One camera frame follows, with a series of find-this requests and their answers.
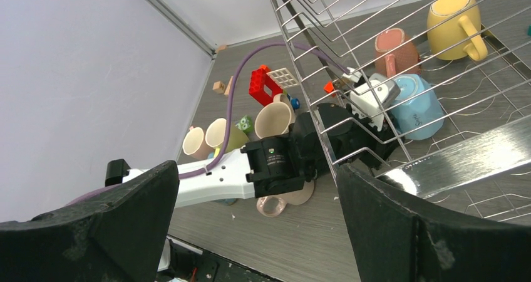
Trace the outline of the pink cup rack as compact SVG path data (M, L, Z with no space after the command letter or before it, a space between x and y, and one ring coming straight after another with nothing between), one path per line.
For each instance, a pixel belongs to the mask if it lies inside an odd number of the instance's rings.
M256 208L263 216L276 217L288 205L299 206L306 203L313 195L313 192L314 182L305 182L302 190L258 198Z

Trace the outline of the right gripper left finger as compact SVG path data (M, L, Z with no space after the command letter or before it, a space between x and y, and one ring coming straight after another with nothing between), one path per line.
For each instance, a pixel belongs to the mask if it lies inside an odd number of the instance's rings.
M1 224L2 281L154 281L178 194L177 164L30 221Z

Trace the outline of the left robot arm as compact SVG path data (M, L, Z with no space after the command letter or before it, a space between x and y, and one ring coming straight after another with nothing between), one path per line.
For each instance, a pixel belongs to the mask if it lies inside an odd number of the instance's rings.
M377 130L368 118L354 114L351 105L320 103L316 115L339 165L359 159L380 169L399 146L389 122ZM180 174L199 174L179 178L175 207L311 191L313 181L329 172L320 135L311 113L304 112L287 133L248 142L225 153L215 166L209 160L179 165Z

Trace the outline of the pink faceted mug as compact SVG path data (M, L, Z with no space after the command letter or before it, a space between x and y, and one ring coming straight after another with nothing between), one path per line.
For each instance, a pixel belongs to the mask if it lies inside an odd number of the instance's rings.
M182 150L185 155L196 160L204 160L214 150L205 141L205 131L201 127L194 127L186 134Z

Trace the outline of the light blue cup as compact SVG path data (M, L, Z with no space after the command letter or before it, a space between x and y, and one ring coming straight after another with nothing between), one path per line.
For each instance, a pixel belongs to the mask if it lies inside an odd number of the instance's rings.
M398 75L394 80L400 88L391 109L397 131L408 140L434 136L444 124L444 112L431 85L417 74Z

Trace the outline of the cream floral mug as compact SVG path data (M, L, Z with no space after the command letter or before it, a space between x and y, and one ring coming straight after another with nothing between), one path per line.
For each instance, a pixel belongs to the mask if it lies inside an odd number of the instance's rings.
M285 94L277 94L273 102L266 105L255 119L255 134L260 138L282 135L289 131L296 115Z

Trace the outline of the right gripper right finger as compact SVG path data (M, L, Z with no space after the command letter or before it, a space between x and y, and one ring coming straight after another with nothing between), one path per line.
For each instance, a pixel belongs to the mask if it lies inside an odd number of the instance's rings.
M362 281L529 281L530 228L455 212L350 165L337 171Z

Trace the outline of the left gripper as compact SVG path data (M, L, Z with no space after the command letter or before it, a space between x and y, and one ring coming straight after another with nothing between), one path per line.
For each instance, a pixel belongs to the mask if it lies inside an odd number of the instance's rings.
M331 124L335 125L345 120L344 123L331 130L331 144L337 159L341 159L351 153L366 148L356 155L344 159L340 164L361 160L372 169L382 167L382 160L388 160L395 149L399 147L397 140L386 143L385 141L395 137L388 123L384 123L379 131L369 125L369 119L360 119L348 110L332 110Z

